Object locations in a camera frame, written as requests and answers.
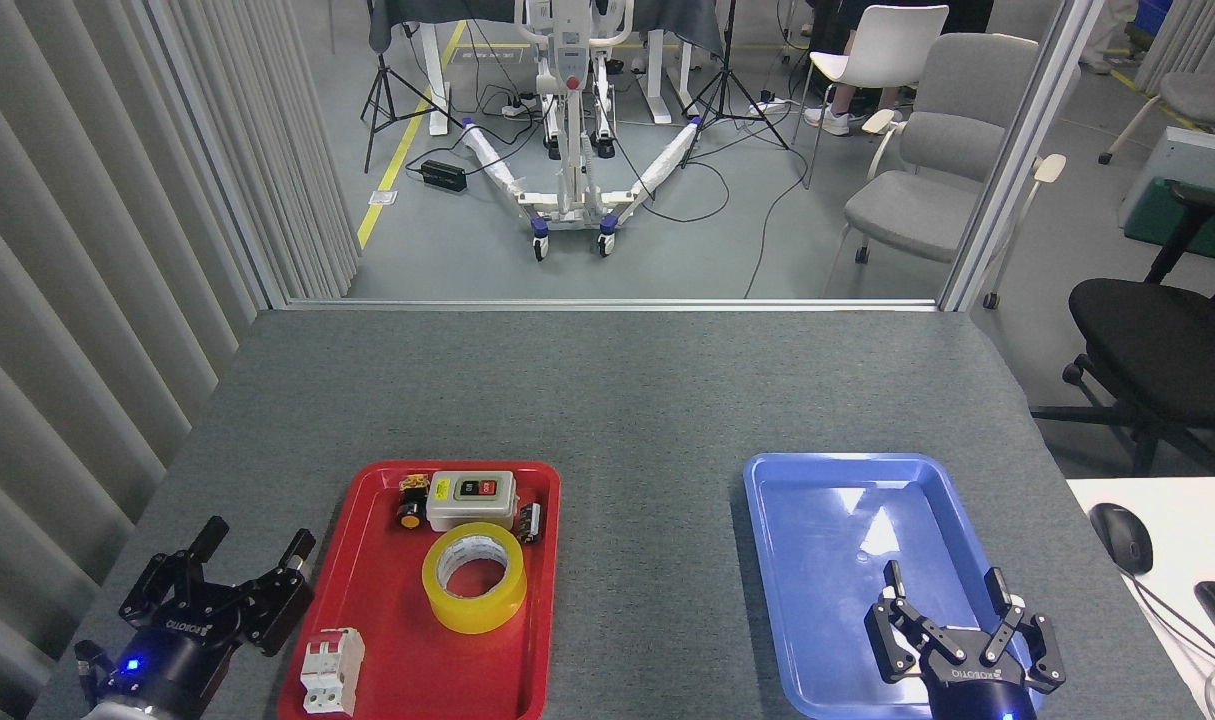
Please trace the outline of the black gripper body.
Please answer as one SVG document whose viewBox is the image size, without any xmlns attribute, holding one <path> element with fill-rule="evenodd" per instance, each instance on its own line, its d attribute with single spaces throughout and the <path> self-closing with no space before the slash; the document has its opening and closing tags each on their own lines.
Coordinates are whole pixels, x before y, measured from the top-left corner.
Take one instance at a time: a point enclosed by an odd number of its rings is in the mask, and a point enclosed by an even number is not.
<svg viewBox="0 0 1215 720">
<path fill-rule="evenodd" d="M 181 594 L 163 602 L 128 594 L 122 618 L 136 628 L 115 670 L 101 684 L 101 701 L 156 716 L 199 719 L 241 646 L 234 593 Z"/>
<path fill-rule="evenodd" d="M 1019 661 L 994 667 L 932 661 L 922 674 L 933 719 L 1029 719 L 1032 697 Z"/>
</svg>

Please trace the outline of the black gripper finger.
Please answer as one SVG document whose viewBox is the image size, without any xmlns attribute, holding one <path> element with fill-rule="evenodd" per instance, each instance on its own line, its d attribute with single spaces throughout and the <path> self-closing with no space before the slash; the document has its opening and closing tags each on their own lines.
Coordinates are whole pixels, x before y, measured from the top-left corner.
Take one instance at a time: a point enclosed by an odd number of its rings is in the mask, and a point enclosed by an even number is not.
<svg viewBox="0 0 1215 720">
<path fill-rule="evenodd" d="M 169 596 L 188 602 L 194 584 L 203 584 L 203 566 L 228 533 L 222 516 L 210 516 L 194 542 L 176 552 L 156 552 L 119 607 L 119 618 L 132 625 L 149 619 Z"/>
<path fill-rule="evenodd" d="M 1022 670 L 1022 684 L 1038 693 L 1051 695 L 1067 682 L 1051 620 L 1040 612 L 1027 610 L 1024 600 L 1008 591 L 1000 568 L 987 569 L 985 585 L 999 625 L 988 635 L 987 646 L 982 650 L 982 665 L 998 667 L 1011 637 L 1021 635 L 1032 661 L 1032 667 Z"/>
<path fill-rule="evenodd" d="M 243 588 L 237 602 L 238 637 L 264 656 L 279 653 L 313 601 L 313 588 L 307 583 L 304 565 L 315 543 L 309 529 L 296 531 L 278 565 Z"/>
<path fill-rule="evenodd" d="M 922 676 L 932 653 L 944 657 L 946 664 L 953 661 L 953 639 L 908 602 L 908 589 L 895 560 L 883 566 L 883 588 L 869 607 L 864 624 L 885 684 Z"/>
</svg>

